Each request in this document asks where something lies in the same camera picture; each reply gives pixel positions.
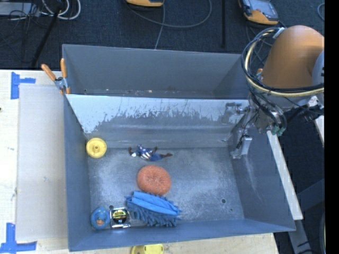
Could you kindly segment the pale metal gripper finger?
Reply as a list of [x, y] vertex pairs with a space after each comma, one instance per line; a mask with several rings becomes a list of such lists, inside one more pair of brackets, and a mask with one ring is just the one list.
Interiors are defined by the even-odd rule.
[[225, 112], [221, 117], [222, 124], [237, 124], [243, 117], [241, 106], [242, 103], [240, 102], [227, 103]]
[[230, 153], [231, 157], [233, 159], [239, 159], [242, 156], [247, 155], [251, 142], [252, 142], [251, 136], [249, 135], [241, 136], [236, 145], [236, 148]]

